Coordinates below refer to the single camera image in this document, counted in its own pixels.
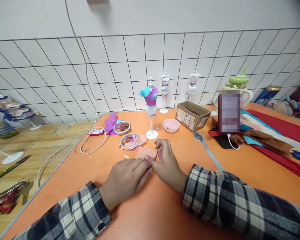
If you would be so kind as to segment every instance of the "phone screen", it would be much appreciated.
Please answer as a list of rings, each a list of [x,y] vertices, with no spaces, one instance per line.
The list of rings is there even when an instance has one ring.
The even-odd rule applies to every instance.
[[[228,134],[242,129],[242,94],[237,90],[222,90],[218,96],[219,132]]]

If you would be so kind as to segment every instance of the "shirt sleeve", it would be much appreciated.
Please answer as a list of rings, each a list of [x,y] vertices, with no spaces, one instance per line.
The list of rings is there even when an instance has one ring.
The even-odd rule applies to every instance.
[[[194,164],[182,206],[199,219],[232,227],[246,239],[300,239],[300,207],[228,172]]]
[[[110,222],[99,190],[90,181],[13,239],[95,239]]]

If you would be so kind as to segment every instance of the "white cable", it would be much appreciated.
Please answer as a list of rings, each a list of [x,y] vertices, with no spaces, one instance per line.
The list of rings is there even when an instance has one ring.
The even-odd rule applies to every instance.
[[[232,146],[231,141],[230,141],[230,133],[227,134],[227,137],[228,137],[228,140],[229,140],[229,143],[230,143],[231,147],[232,147],[233,149],[235,149],[235,150],[239,150],[239,149],[240,149],[240,145],[239,145],[238,148],[235,148],[234,146]]]
[[[90,154],[90,153],[93,153],[93,152],[95,152],[96,150],[98,150],[98,149],[104,144],[104,142],[106,141],[107,133],[106,133],[106,131],[104,130],[104,128],[102,128],[102,127],[96,127],[96,122],[97,122],[97,118],[98,118],[98,115],[99,115],[99,114],[98,114],[98,102],[97,102],[96,97],[95,97],[94,94],[93,94],[93,91],[92,91],[91,86],[90,86],[90,83],[89,83],[87,61],[86,61],[86,59],[85,59],[85,57],[84,57],[83,51],[82,51],[82,49],[81,49],[81,46],[80,46],[80,44],[79,44],[79,42],[78,42],[76,33],[74,32],[74,29],[73,29],[73,26],[72,26],[72,22],[71,22],[70,15],[69,15],[69,10],[68,10],[67,0],[64,0],[64,2],[65,2],[65,4],[66,4],[67,16],[68,16],[68,19],[69,19],[69,23],[70,23],[70,26],[71,26],[73,35],[74,35],[74,37],[75,37],[75,39],[76,39],[76,41],[77,41],[78,47],[79,47],[79,49],[80,49],[80,52],[81,52],[81,54],[82,54],[82,57],[83,57],[83,60],[84,60],[84,63],[85,63],[85,67],[86,67],[86,77],[87,77],[88,86],[89,86],[89,88],[90,88],[90,91],[91,91],[91,93],[92,93],[92,96],[94,97],[94,100],[96,101],[96,119],[95,119],[95,121],[94,121],[93,127],[91,127],[90,129],[81,130],[81,131],[79,131],[79,132],[82,132],[82,131],[89,131],[89,130],[92,130],[92,129],[102,129],[102,130],[104,131],[104,140],[103,140],[103,142],[102,142],[95,150],[93,150],[92,152],[88,152],[88,153],[87,153],[87,152],[83,152],[83,151],[82,151],[82,147],[83,147],[83,145],[85,144],[85,142],[87,141],[87,139],[90,137],[90,135],[88,135],[88,136],[86,137],[86,139],[83,141],[83,143],[82,143],[82,145],[81,145],[81,147],[80,147],[80,152],[83,153],[83,154]],[[55,156],[55,155],[56,155],[57,153],[59,153],[62,149],[64,149],[65,147],[67,147],[67,146],[70,144],[72,138],[73,138],[75,135],[77,135],[79,132],[75,133],[75,134],[70,138],[69,142],[68,142],[65,146],[63,146],[61,149],[59,149],[59,150],[56,151],[54,154],[52,154],[52,155],[51,155],[51,156],[50,156],[50,157],[49,157],[49,158],[41,165],[41,167],[40,167],[40,169],[39,169],[39,172],[38,172],[38,176],[37,176],[37,188],[40,187],[40,184],[39,184],[39,182],[40,182],[40,173],[41,173],[41,170],[42,170],[43,166],[44,166],[45,164],[48,164],[48,163],[49,163],[49,160],[50,160],[53,156]]]

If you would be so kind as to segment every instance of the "orange table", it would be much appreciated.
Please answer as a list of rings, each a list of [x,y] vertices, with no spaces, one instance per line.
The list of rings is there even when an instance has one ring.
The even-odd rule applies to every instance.
[[[268,115],[300,125],[300,121],[277,113],[266,107],[250,103],[245,109],[254,109]],[[159,111],[153,118],[154,129],[158,126],[158,138],[171,142],[173,152],[181,169],[189,173],[193,163],[210,170],[217,170],[212,160],[193,138],[193,133],[182,124],[176,133],[167,133],[162,127],[163,120],[174,118],[176,109],[167,114]],[[132,132],[145,134],[149,130],[150,119],[144,111],[117,113],[118,119],[131,122]],[[104,126],[109,114],[101,116],[96,126]],[[211,118],[199,130],[206,143],[224,169],[232,172],[252,187],[278,195],[300,206],[300,177],[280,164],[272,161],[254,148],[243,145],[239,151],[222,149],[208,136],[212,127]],[[7,230],[3,239],[11,239],[40,218],[49,208],[61,199],[78,191],[92,180],[100,186],[108,177],[112,166],[124,159],[133,157],[137,151],[124,151],[119,148],[120,136],[107,136],[105,144],[96,152],[83,155],[78,146],[66,157],[52,174],[51,178],[38,191],[21,215]],[[91,137],[83,147],[94,149],[103,141],[103,136]],[[146,146],[154,149],[155,140],[148,140]],[[222,229],[213,223],[203,223],[195,219],[181,207],[181,197],[165,185],[153,172],[141,192],[134,198],[120,204],[111,212],[113,222],[98,239],[237,239],[239,235],[231,229]]]

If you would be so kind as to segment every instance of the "keys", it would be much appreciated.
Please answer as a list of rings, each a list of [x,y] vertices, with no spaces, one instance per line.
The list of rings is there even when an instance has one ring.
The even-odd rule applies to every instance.
[[[28,184],[24,185],[21,189],[19,194],[22,195],[22,205],[25,205],[28,201],[29,191],[33,187],[33,181],[29,182]]]
[[[17,184],[0,193],[0,213],[9,214],[17,205],[17,199],[22,195],[22,205],[26,204],[33,181],[22,178]]]

